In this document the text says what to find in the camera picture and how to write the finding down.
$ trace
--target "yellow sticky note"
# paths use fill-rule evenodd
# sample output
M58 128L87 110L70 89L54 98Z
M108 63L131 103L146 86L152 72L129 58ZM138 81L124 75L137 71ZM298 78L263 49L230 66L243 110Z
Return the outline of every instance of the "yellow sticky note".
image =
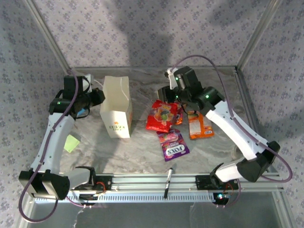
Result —
M71 153L80 143L78 139L71 136L70 134L66 138L65 150Z

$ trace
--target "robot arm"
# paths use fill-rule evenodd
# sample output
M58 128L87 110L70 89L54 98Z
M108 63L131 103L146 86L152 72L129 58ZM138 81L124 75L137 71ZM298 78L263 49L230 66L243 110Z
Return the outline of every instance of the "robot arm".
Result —
M79 85L77 98L69 113L64 116L51 135L45 159L41 164L38 174L27 190L29 195L32 197L63 200L67 196L69 190L74 189L79 185L94 185L93 178L95 176L95 171L90 167L77 167L63 175L59 174L62 151L64 149L66 139L74 126L77 113L82 109L89 109L92 106L101 104L105 99L104 93L101 90L98 88L91 88L87 77L78 76L77 79ZM50 104L47 131L38 155L32 163L30 170L22 171L20 173L19 181L23 186L26 186L30 177L33 175L33 170L35 170L40 164L40 158L45 148L49 132L52 131L54 123L57 122L62 113L69 106L74 92L75 79L72 76L66 76L64 78L64 89L59 91L55 99Z
M214 185L219 186L229 180L245 178L255 182L272 164L275 156L252 141L234 122L238 122L261 143L278 152L277 142L268 142L253 131L235 112L232 117L224 97L213 87L202 88L193 69L188 66L181 69L168 70L165 75L170 80L169 87L159 91L160 97L172 102L178 99L194 111L201 112L205 117L220 127L226 135L238 146L244 155L237 161L220 164L210 174Z

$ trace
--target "black marker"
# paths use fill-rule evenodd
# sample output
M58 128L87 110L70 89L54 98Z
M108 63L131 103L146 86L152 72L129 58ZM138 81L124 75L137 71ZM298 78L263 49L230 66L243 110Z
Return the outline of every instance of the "black marker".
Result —
M169 191L169 186L170 186L170 181L171 181L171 175L173 172L173 168L169 169L169 173L168 173L168 178L167 178L167 182L166 182L166 188L165 188L165 194L164 194L164 198L166 199L168 196L168 191Z

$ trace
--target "purple candy bag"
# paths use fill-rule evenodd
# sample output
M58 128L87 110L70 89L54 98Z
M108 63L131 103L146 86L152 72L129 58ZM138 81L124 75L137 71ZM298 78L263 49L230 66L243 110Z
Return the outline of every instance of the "purple candy bag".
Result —
M156 133L160 140L163 156L166 162L190 153L179 130L170 129L169 133Z

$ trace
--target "floral wallpaper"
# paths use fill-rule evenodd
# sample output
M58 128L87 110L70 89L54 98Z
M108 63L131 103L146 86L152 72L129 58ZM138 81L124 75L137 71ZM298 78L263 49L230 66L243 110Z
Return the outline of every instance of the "floral wallpaper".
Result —
M294 172L285 184L298 227L304 227L304 3L286 0L243 69L261 133L281 145ZM287 177L278 160L275 167Z
M238 63L267 0L35 0L71 67ZM200 59L188 65L209 65Z
M23 2L0 8L0 227L13 227L18 176L38 153L64 72Z

